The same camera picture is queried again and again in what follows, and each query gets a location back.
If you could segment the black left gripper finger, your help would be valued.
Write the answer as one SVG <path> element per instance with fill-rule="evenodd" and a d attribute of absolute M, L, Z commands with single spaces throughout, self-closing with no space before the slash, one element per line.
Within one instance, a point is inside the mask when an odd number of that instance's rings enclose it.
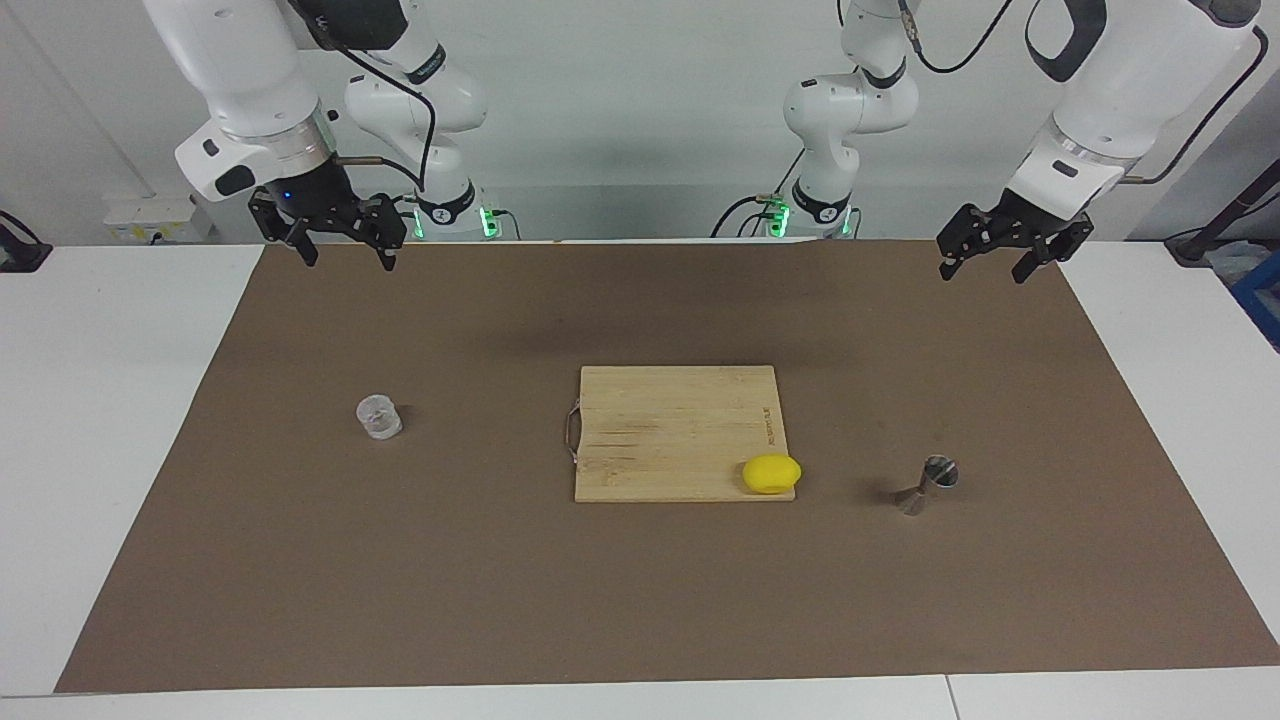
<path fill-rule="evenodd" d="M 983 211 L 973 204 L 961 206 L 937 234 L 941 278 L 951 281 L 966 260 L 1001 249 L 1006 234 L 1005 215 Z"/>
<path fill-rule="evenodd" d="M 1091 237 L 1094 224 L 1089 218 L 1082 218 L 1066 225 L 1051 237 L 1036 236 L 1030 247 L 1012 266 L 1012 279 L 1025 283 L 1039 268 L 1053 263 L 1070 260 L 1076 250 Z"/>

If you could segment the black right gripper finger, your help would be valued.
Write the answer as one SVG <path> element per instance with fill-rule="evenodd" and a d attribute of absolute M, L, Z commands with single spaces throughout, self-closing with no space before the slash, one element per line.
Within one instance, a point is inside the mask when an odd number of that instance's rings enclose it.
<path fill-rule="evenodd" d="M 356 205 L 355 238 L 375 251 L 385 272 L 396 269 L 397 254 L 404 245 L 407 227 L 397 201 L 387 193 L 375 193 Z"/>
<path fill-rule="evenodd" d="M 308 219 L 287 220 L 268 190 L 253 190 L 248 199 L 248 209 L 269 243 L 283 243 L 293 249 L 306 266 L 315 266 L 317 249 L 310 236 Z"/>

